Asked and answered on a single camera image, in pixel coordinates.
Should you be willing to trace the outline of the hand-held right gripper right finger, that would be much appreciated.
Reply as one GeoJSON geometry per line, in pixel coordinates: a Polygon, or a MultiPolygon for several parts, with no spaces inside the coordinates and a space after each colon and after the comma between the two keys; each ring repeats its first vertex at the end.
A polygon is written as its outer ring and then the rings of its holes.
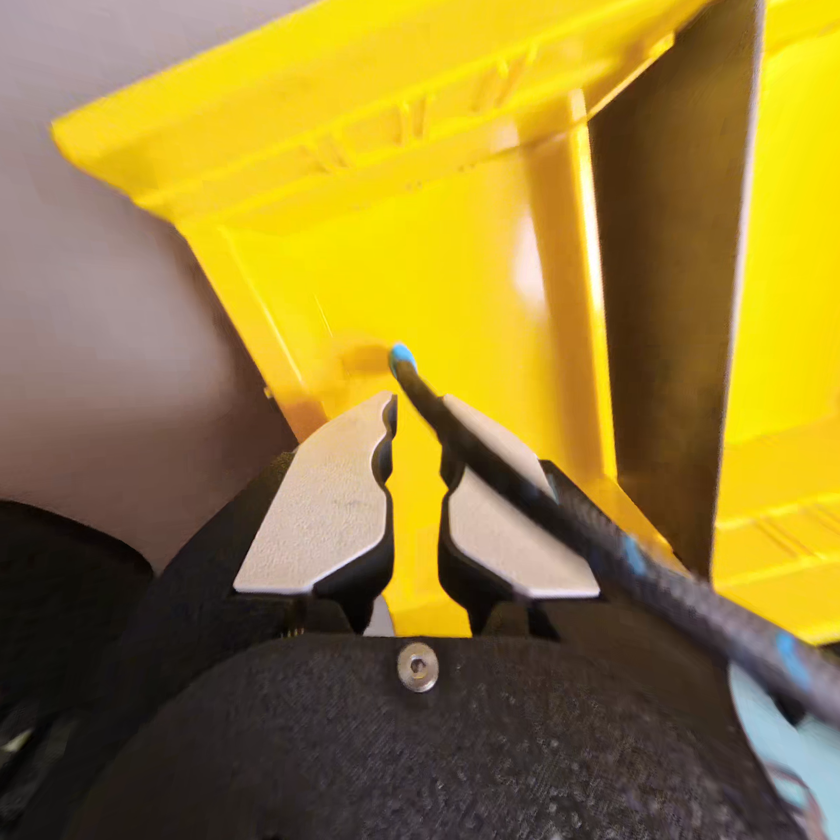
{"type": "Polygon", "coordinates": [[[498,604],[593,601],[601,596],[590,565],[488,487],[442,444],[446,485],[437,544],[437,573],[478,636],[498,604]]]}

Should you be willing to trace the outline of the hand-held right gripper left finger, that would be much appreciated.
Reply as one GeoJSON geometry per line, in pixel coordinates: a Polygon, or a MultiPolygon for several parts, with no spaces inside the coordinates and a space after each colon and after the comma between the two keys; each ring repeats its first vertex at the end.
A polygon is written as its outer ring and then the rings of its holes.
{"type": "Polygon", "coordinates": [[[397,397],[378,392],[297,448],[233,590],[338,604],[363,634],[394,569],[392,473],[397,397]]]}

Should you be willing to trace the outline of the yellow plastic bin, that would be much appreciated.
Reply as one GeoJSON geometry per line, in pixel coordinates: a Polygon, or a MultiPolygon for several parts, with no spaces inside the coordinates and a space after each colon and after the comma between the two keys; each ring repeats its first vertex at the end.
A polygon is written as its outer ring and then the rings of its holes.
{"type": "MultiPolygon", "coordinates": [[[[182,235],[302,442],[405,343],[676,558],[618,480],[590,123],[712,2],[319,2],[53,122],[182,235]]],[[[838,640],[838,2],[766,2],[710,581],[838,640]]]]}

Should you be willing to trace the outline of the black bin divider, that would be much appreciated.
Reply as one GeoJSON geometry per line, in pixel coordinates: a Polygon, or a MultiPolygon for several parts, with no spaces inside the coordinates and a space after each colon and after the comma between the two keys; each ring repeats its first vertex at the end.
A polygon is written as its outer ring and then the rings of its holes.
{"type": "Polygon", "coordinates": [[[766,4],[706,5],[590,123],[619,484],[706,580],[766,4]]]}

